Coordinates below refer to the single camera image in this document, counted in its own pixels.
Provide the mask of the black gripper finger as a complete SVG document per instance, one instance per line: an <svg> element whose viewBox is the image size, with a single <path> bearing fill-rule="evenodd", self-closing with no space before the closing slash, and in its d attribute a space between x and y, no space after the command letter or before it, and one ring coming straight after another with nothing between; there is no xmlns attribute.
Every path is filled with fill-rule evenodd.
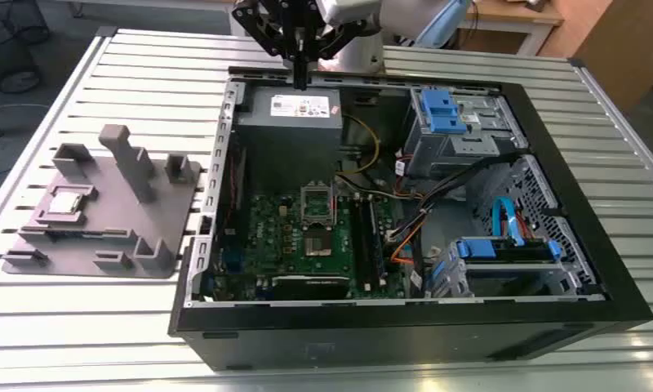
<svg viewBox="0 0 653 392"><path fill-rule="evenodd" d="M305 36L300 50L300 89L307 89L307 84L311 82L311 63L320 59L332 59L347 44L364 33L368 22L367 20L348 22L323 36L317 35L317 25L315 18L305 22Z"/></svg>
<svg viewBox="0 0 653 392"><path fill-rule="evenodd" d="M300 50L296 39L295 1L236 1L231 16L271 56L291 68L293 88L300 89Z"/></svg>

